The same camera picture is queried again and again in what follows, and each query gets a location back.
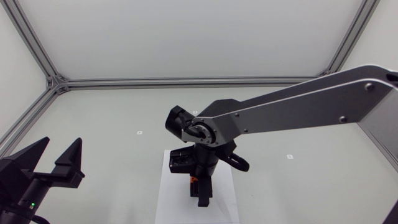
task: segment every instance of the screw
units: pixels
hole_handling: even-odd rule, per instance
[[[367,83],[367,84],[365,85],[365,90],[366,90],[366,91],[372,91],[373,89],[374,89],[373,83]]]
[[[341,116],[341,117],[339,118],[339,120],[340,120],[341,123],[347,122],[347,118],[346,118],[345,116]]]

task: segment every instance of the white mat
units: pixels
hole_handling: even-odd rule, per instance
[[[190,197],[189,174],[172,174],[170,150],[164,152],[162,179],[157,201],[156,224],[237,224],[238,208],[231,167],[219,161],[212,176],[213,198],[208,207],[198,207],[198,198]]]

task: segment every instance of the robotic arm link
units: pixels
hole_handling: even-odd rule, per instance
[[[217,100],[197,117],[179,106],[166,128],[195,144],[170,153],[170,171],[191,176],[191,197],[207,207],[211,175],[218,159],[241,171],[249,164],[233,153],[241,134],[309,128],[361,121],[388,93],[397,91],[398,73],[364,66],[316,78],[246,101]]]

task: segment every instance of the white floor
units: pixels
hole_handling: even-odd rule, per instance
[[[18,149],[48,136],[36,171],[50,172],[62,151],[81,137],[86,178],[78,189],[50,189],[37,215],[51,223],[154,223],[163,152],[188,146],[164,128],[169,110],[180,105],[200,112],[214,100],[245,100],[275,90],[61,95]],[[233,169],[241,223],[381,223],[398,199],[398,173],[357,124],[249,134],[236,144],[235,153],[251,165],[249,172]]]

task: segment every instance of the white wall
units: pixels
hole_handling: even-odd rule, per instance
[[[0,137],[45,91],[45,76],[0,6]]]
[[[375,64],[398,70],[398,1],[382,0],[342,70]]]
[[[71,79],[315,76],[362,0],[20,0]]]

